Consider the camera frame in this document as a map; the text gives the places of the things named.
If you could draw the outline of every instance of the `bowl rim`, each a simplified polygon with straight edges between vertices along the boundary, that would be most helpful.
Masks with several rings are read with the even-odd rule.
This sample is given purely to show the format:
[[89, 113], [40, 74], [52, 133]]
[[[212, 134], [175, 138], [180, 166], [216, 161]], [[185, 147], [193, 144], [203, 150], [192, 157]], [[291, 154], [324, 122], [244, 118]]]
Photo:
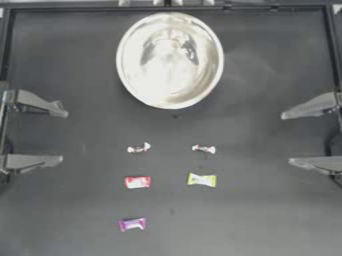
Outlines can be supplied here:
[[[136, 90], [133, 89], [133, 86], [129, 83], [129, 80], [125, 78], [125, 74], [124, 74], [124, 70], [123, 70], [123, 49], [125, 47], [125, 43], [129, 40], [131, 35], [133, 34], [133, 32], [136, 31], [136, 29], [145, 23], [145, 21], [151, 18], [157, 18], [157, 16], [164, 16], [164, 15], [179, 15], [187, 18], [191, 18], [191, 20], [200, 26], [200, 28], [208, 33], [212, 41], [213, 41], [213, 45], [216, 47], [216, 52], [217, 52], [217, 68], [216, 68], [216, 73], [215, 76], [209, 82], [209, 85], [207, 86], [205, 90], [203, 90], [200, 92], [199, 95], [196, 95], [195, 97], [192, 97], [191, 99], [179, 102], [179, 103], [172, 103], [172, 104], [167, 104], [163, 106], [155, 104], [155, 102], [148, 102], [148, 99], [145, 97], [143, 97]], [[117, 46], [117, 50], [116, 50], [116, 70], [117, 70], [117, 74], [121, 80], [121, 83], [125, 87], [125, 89], [128, 90], [128, 92], [132, 94], [132, 96], [140, 101], [143, 102], [145, 105], [155, 107], [155, 108], [160, 108], [160, 109], [181, 109], [185, 107], [189, 107], [192, 105], [195, 105], [197, 102], [200, 102], [211, 93], [211, 91], [213, 90], [213, 88], [216, 87], [216, 84], [220, 80], [221, 77], [221, 73], [223, 73], [223, 66], [224, 66], [224, 53], [223, 53], [223, 47], [219, 41], [219, 38], [216, 36], [216, 34], [213, 33], [213, 31], [211, 30], [211, 28], [208, 27], [208, 25], [199, 20], [196, 17], [193, 17], [192, 15], [184, 14], [181, 12], [160, 12], [160, 13], [155, 13], [148, 15], [147, 17], [141, 18], [125, 31], [121, 40], [119, 42], [119, 46]]]

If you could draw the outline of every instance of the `white candy wrapper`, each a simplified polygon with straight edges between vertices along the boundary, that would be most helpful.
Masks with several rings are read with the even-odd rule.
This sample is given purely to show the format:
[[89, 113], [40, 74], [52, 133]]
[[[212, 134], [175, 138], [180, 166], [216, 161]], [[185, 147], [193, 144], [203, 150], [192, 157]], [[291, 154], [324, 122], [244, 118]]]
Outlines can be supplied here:
[[143, 146], [137, 146], [137, 147], [128, 147], [127, 148], [127, 152], [129, 154], [136, 154], [136, 153], [143, 153], [143, 152], [147, 152], [147, 150], [151, 148], [151, 145], [144, 142], [144, 145]]
[[207, 147], [207, 146], [200, 146], [199, 144], [192, 146], [193, 151], [201, 151], [205, 153], [211, 153], [212, 155], [216, 153], [216, 148], [215, 146]]

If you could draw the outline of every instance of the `black clamp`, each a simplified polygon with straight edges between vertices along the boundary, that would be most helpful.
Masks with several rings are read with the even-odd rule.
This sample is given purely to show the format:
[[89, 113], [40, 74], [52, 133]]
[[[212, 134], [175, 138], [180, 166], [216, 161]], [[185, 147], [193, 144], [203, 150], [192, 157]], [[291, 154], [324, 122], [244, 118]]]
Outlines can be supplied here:
[[[324, 114], [335, 113], [340, 120], [340, 106], [342, 93], [328, 92], [286, 110], [281, 113], [281, 119], [286, 120], [302, 117], [318, 117]], [[342, 156], [338, 155], [340, 152], [336, 152], [342, 149], [342, 140], [339, 138], [340, 133], [328, 142], [328, 156], [290, 158], [288, 163], [302, 169], [314, 170], [327, 175], [336, 182], [336, 184], [342, 186]]]
[[66, 118], [68, 111], [62, 108], [60, 101], [48, 102], [33, 93], [8, 89], [6, 82], [0, 82], [2, 91], [0, 107], [0, 175], [2, 183], [9, 182], [13, 174], [24, 174], [36, 168], [53, 167], [62, 162], [62, 156], [36, 156], [12, 154], [5, 139], [6, 118], [10, 111], [33, 114], [46, 114], [50, 116]]

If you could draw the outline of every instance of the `candy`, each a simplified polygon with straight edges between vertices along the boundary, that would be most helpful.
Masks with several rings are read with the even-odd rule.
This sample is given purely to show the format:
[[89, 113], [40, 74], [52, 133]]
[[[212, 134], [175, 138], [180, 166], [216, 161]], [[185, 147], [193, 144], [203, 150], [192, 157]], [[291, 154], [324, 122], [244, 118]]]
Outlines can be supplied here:
[[187, 185], [204, 185], [208, 187], [216, 187], [216, 175], [196, 175], [195, 173], [188, 173]]
[[129, 229], [140, 228], [141, 230], [145, 229], [145, 218], [139, 219], [129, 219], [129, 220], [120, 220], [119, 227], [121, 232], [125, 232]]
[[128, 153], [141, 153], [141, 152], [145, 152], [148, 149], [151, 148], [151, 145], [144, 142], [144, 145], [143, 146], [139, 146], [139, 147], [128, 147], [127, 148], [127, 152]]
[[211, 153], [211, 154], [216, 153], [216, 148], [213, 146], [207, 147], [207, 146], [193, 145], [192, 150], [201, 151], [201, 152]]
[[136, 176], [124, 178], [125, 187], [132, 188], [149, 188], [151, 177], [148, 176]]

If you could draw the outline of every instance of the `wrapped candy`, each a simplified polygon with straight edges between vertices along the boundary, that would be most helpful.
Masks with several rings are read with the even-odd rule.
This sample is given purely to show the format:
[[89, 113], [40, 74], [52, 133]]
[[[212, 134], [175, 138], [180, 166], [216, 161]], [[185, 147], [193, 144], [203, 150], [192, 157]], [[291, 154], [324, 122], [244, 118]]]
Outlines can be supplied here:
[[201, 152], [211, 153], [211, 154], [216, 153], [216, 148], [213, 146], [207, 147], [207, 146], [193, 145], [192, 150], [201, 151]]
[[148, 176], [135, 176], [124, 178], [125, 187], [129, 189], [133, 188], [149, 188], [151, 186], [151, 177]]
[[129, 229], [139, 228], [141, 230], [145, 229], [145, 218], [120, 220], [119, 227], [121, 232], [125, 232]]
[[151, 145], [144, 142], [144, 145], [143, 146], [137, 146], [137, 147], [128, 147], [127, 148], [127, 152], [131, 153], [131, 154], [135, 154], [135, 153], [141, 153], [141, 152], [147, 152], [147, 150], [151, 148]]
[[188, 173], [187, 185], [204, 185], [208, 187], [216, 187], [216, 175], [196, 175], [195, 173]]

